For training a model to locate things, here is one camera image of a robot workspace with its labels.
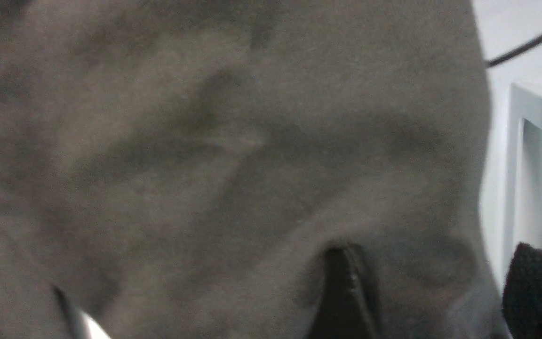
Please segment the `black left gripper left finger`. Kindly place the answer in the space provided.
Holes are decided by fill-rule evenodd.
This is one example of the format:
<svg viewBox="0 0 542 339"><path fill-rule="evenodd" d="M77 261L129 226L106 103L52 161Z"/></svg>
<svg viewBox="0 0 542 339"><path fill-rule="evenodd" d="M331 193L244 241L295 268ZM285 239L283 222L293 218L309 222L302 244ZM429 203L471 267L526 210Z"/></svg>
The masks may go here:
<svg viewBox="0 0 542 339"><path fill-rule="evenodd" d="M322 300L309 339L378 339L379 298L374 266L356 244L329 249Z"/></svg>

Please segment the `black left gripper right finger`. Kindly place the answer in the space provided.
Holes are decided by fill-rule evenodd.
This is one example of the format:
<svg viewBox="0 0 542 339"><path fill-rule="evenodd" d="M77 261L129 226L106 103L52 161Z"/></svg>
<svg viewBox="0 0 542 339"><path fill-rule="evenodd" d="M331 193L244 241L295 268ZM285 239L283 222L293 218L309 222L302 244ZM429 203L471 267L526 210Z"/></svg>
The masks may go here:
<svg viewBox="0 0 542 339"><path fill-rule="evenodd" d="M542 249L520 242L506 275L502 313L514 339L542 339Z"/></svg>

